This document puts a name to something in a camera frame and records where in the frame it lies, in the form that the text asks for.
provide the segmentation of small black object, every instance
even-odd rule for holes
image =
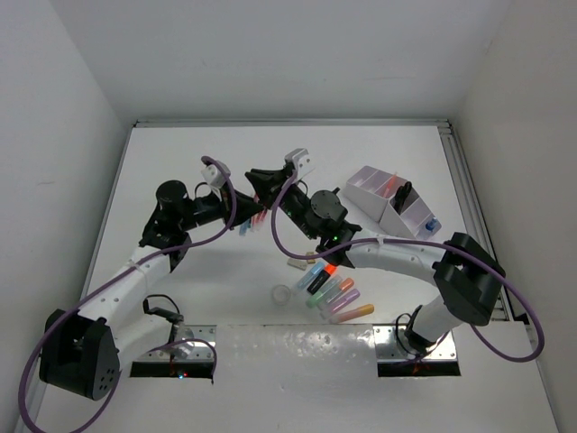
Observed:
[[[195,198],[197,197],[197,193],[198,193],[198,189],[202,186],[207,186],[208,184],[206,182],[200,182],[195,186]]]
[[[422,305],[419,305],[415,311],[413,311],[413,314],[409,315],[409,320],[407,323],[407,327],[405,328],[405,338],[408,341],[408,345],[410,345],[412,348],[414,348],[421,357],[425,357],[428,356],[428,348],[431,347],[432,345],[435,344],[435,341],[428,341],[427,339],[423,338],[422,336],[420,336],[419,334],[417,334],[415,331],[413,331],[413,326],[415,325],[415,318],[417,317],[418,311],[423,308]]]
[[[307,288],[307,291],[311,294],[314,295],[315,293],[318,292],[318,290],[323,287],[323,284],[326,283],[326,281],[329,279],[329,277],[331,276],[330,273],[328,273],[325,270],[322,270],[321,272],[318,273],[318,275],[316,276],[316,278],[313,280],[313,282],[310,283],[310,285]]]
[[[412,190],[413,190],[413,184],[411,182],[407,182],[402,187],[398,187],[393,202],[393,209],[395,209],[398,214],[402,212],[403,206],[405,205],[408,195],[411,193]]]
[[[416,315],[417,311],[419,311],[421,309],[421,307],[423,307],[422,305],[419,305],[417,307],[417,309],[415,310],[415,313],[413,313],[413,315],[411,316],[408,313],[402,313],[400,315],[397,316],[397,319],[395,320],[395,338],[397,339],[397,344],[400,346],[401,349],[403,349],[405,352],[407,352],[409,355],[413,355],[415,357],[415,362],[419,361],[419,358],[423,358],[424,357],[424,353],[426,351],[426,348],[428,347],[428,345],[425,345],[423,347],[419,347],[417,349],[417,353],[414,354],[412,353],[410,350],[408,350],[405,345],[403,344],[403,340],[400,339],[400,336],[398,334],[398,323],[400,321],[400,318],[402,318],[403,316],[408,316],[408,323],[407,323],[407,327],[406,327],[406,332],[405,332],[405,337],[407,338],[407,341],[409,343],[411,343],[411,335],[410,333],[412,333],[412,335],[414,335],[415,333],[412,332],[412,328],[413,328],[413,317]]]

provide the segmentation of black bracket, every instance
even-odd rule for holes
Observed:
[[[469,253],[505,276],[503,268],[469,235],[455,233],[445,244]],[[495,277],[450,252],[444,254],[441,262],[433,264],[433,269],[444,304],[456,318],[476,326],[489,324],[501,290],[501,283]]]
[[[282,185],[293,172],[293,166],[288,163],[282,170],[252,169],[245,173],[259,197],[260,203],[271,208],[280,193]],[[353,239],[360,226],[345,220],[348,213],[341,204],[337,193],[339,188],[332,191],[317,191],[311,198],[297,185],[291,185],[280,202],[280,209],[309,239],[320,238],[316,248],[322,253],[339,244]],[[325,257],[334,266],[354,267],[346,256],[350,248],[345,248]]]
[[[54,311],[45,329],[62,314],[61,309]],[[42,347],[41,380],[94,401],[108,394],[119,378],[119,370],[112,331],[103,319],[72,316]]]
[[[232,198],[228,188],[221,189],[221,200],[214,192],[191,199],[187,187],[179,180],[164,182],[156,190],[156,208],[144,226],[139,246],[152,246],[163,250],[173,246],[190,244],[187,231],[217,219],[226,220],[231,215]],[[234,191],[236,196],[236,216],[233,226],[238,226],[248,218],[261,212],[264,207],[255,203],[242,192]],[[170,271],[184,259],[187,250],[169,254]]]

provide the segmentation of pen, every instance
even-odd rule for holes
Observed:
[[[408,195],[413,190],[413,184],[411,182],[405,183],[402,187],[398,187],[395,197],[393,198],[393,209],[397,211],[398,214],[403,210],[403,205],[407,201]]]
[[[352,309],[351,311],[345,311],[341,314],[336,314],[330,318],[331,323],[343,323],[348,320],[353,320],[354,318],[361,318],[363,316],[368,316],[375,311],[375,306],[372,304],[363,305],[357,309]]]

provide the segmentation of green highlighter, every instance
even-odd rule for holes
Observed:
[[[330,289],[338,287],[338,285],[341,282],[343,282],[343,278],[339,277],[338,275],[335,275],[333,278],[327,281],[325,285],[318,290],[317,293],[315,293],[313,296],[307,299],[306,302],[307,307],[309,307],[310,309],[316,307],[318,303],[321,300],[323,300],[324,295],[328,293]]]

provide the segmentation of marker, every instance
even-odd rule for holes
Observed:
[[[240,236],[246,235],[246,230],[247,230],[247,229],[248,229],[248,224],[247,224],[246,221],[244,221],[244,222],[241,224],[241,228],[239,228],[239,230],[238,230],[238,234],[239,234]]]
[[[405,202],[412,190],[413,184],[411,182],[407,182],[402,187],[398,187],[397,192],[395,193],[393,209],[395,209],[399,215],[401,214],[403,206],[405,206]]]
[[[252,201],[254,201],[255,203],[259,202],[259,197],[255,194],[254,197],[252,198]],[[259,220],[259,214],[254,214],[253,216],[251,216],[251,231],[254,232],[254,229],[256,228],[256,223]]]
[[[259,220],[257,221],[257,229],[260,230],[262,227],[262,223],[264,223],[264,218],[267,217],[268,209],[264,208],[262,212],[259,214]]]
[[[338,313],[341,309],[349,305],[355,299],[359,298],[361,293],[356,290],[352,289],[350,292],[344,294],[341,298],[337,299],[336,302],[329,305],[328,311],[323,311],[321,316],[323,318],[330,318],[333,314]]]
[[[310,309],[316,307],[318,303],[326,295],[326,293],[328,293],[330,290],[336,289],[337,291],[339,291],[339,284],[341,284],[341,282],[343,282],[343,278],[339,277],[338,275],[335,275],[333,278],[327,281],[326,284],[323,287],[321,287],[321,289],[317,293],[315,293],[313,296],[307,299],[306,302],[307,307],[309,307]]]
[[[393,174],[393,176],[387,182],[387,187],[385,188],[385,192],[382,193],[382,196],[384,198],[387,198],[387,196],[389,195],[390,187],[393,186],[393,184],[395,183],[395,180],[397,180],[397,172],[396,171],[395,171],[395,174]]]
[[[345,311],[344,313],[337,314],[330,318],[331,323],[343,323],[348,320],[353,320],[354,318],[362,318],[363,316],[368,316],[375,311],[375,306],[372,304],[363,305],[357,309],[352,309],[351,311]]]
[[[323,287],[323,284],[325,284],[326,280],[328,280],[329,277],[333,275],[335,271],[336,266],[333,266],[332,264],[327,264],[327,266],[325,266],[325,268],[318,273],[313,282],[310,283],[310,286],[308,286],[307,291],[311,295],[314,295],[321,287]]]
[[[317,263],[315,266],[311,268],[309,272],[305,274],[303,278],[301,278],[297,284],[293,286],[293,291],[301,291],[303,290],[317,275],[325,268],[325,265],[321,262]]]
[[[328,293],[326,295],[326,297],[324,298],[324,303],[323,304],[319,304],[321,309],[326,309],[328,307],[328,304],[330,304],[331,302],[334,302],[335,300],[338,299],[339,296],[341,296],[343,293],[345,293],[346,291],[348,291],[349,289],[351,289],[354,285],[354,281],[352,278],[347,278],[345,281],[343,281],[341,283],[341,285],[337,288],[338,290],[333,290],[332,293]]]

